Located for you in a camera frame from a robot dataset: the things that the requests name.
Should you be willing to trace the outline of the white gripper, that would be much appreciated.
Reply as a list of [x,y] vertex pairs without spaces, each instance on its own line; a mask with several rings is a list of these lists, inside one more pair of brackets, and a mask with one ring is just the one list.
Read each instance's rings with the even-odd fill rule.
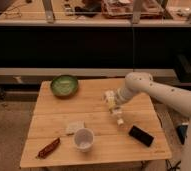
[[127,103],[132,98],[132,92],[126,87],[119,88],[114,95],[113,91],[106,91],[104,94],[105,102],[110,110],[113,110],[117,105]]

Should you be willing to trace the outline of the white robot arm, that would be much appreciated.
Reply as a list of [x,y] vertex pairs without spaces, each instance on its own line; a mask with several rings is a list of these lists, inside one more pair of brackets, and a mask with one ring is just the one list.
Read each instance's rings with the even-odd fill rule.
[[168,105],[190,119],[181,158],[181,171],[191,171],[191,91],[157,83],[149,73],[131,72],[125,76],[124,83],[120,88],[116,91],[107,90],[104,93],[109,111],[117,117],[119,125],[124,123],[121,118],[122,110],[120,106],[129,102],[141,92]]

